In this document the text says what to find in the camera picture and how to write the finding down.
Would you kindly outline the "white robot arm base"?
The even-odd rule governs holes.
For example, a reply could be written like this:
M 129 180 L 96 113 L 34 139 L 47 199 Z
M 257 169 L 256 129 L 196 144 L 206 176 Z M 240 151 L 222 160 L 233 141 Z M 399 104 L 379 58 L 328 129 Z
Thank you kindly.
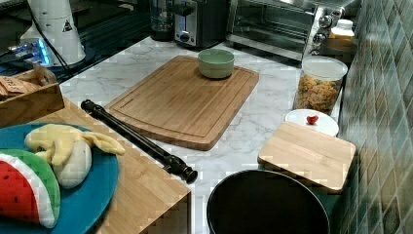
M 20 36 L 21 42 L 42 38 L 51 52 L 46 66 L 72 65 L 86 57 L 75 26 L 69 0 L 27 0 L 32 25 Z

